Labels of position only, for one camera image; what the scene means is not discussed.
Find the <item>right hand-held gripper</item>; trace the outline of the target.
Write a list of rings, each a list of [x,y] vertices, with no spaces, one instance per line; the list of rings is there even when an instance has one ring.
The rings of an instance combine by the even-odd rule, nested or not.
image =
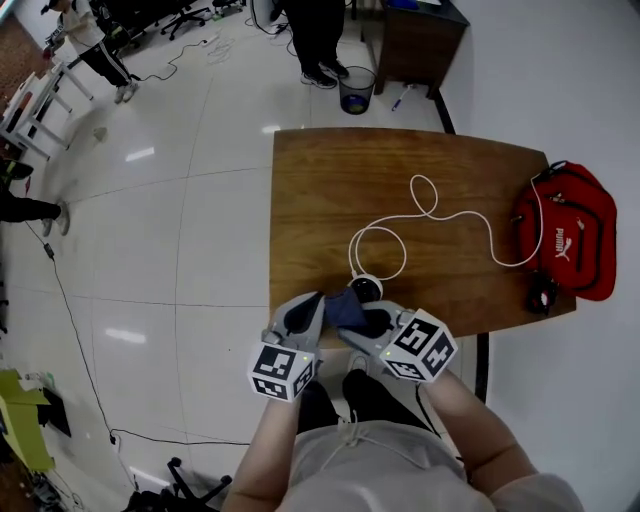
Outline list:
[[[423,309],[414,311],[395,302],[371,303],[377,320],[398,324],[390,335],[385,327],[337,328],[337,337],[349,347],[378,357],[399,379],[432,383],[458,352],[448,327]]]

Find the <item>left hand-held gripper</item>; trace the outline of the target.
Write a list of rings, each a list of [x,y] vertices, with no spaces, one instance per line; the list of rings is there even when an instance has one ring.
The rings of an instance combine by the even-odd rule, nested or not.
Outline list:
[[[282,304],[254,347],[247,377],[252,390],[269,399],[293,402],[316,377],[325,296],[308,292]]]

